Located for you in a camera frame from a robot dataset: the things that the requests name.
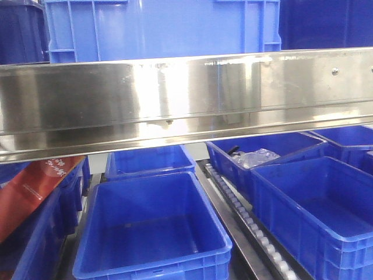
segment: dark blue bin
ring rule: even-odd
[[[373,129],[362,126],[318,129],[312,134],[328,141],[326,156],[346,162],[356,168],[373,174],[368,151],[373,150]]]
[[[59,184],[61,189],[60,204],[64,212],[65,234],[75,232],[78,225],[78,212],[82,210],[82,191],[84,189],[83,166],[87,158],[80,162]]]
[[[373,277],[373,176],[331,157],[256,167],[265,226],[316,280]]]
[[[279,0],[45,0],[51,62],[279,51]]]
[[[193,173],[99,184],[77,279],[227,280],[232,243]]]
[[[207,142],[206,145],[212,166],[226,176],[251,204],[254,204],[251,169],[243,168],[227,154],[232,147],[237,145],[240,147],[239,151],[243,152],[254,152],[260,148],[275,152],[280,157],[264,163],[270,165],[323,156],[327,143],[309,134],[289,133],[218,140]]]
[[[0,164],[0,189],[20,173],[30,162]]]
[[[0,64],[48,61],[43,7],[32,0],[0,1]]]
[[[108,181],[114,181],[183,171],[194,172],[195,165],[184,145],[123,150],[108,155],[105,177]]]
[[[373,46],[371,0],[281,0],[283,50]]]
[[[75,198],[80,194],[82,165],[83,162],[76,166],[40,207],[0,244],[0,272],[13,273],[12,280],[53,279],[62,244],[66,235],[74,232],[76,213],[81,209]]]

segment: reflective metal surface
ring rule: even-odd
[[[373,48],[0,66],[0,161],[373,122]]]

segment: metal frame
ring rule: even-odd
[[[0,66],[0,162],[373,122],[373,48]]]

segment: screw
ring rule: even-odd
[[[336,67],[334,67],[334,68],[332,69],[332,74],[333,74],[333,76],[338,75],[338,74],[339,74],[339,69],[336,68]]]

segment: stainless steel rail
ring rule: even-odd
[[[0,66],[0,162],[373,122],[373,48]]]

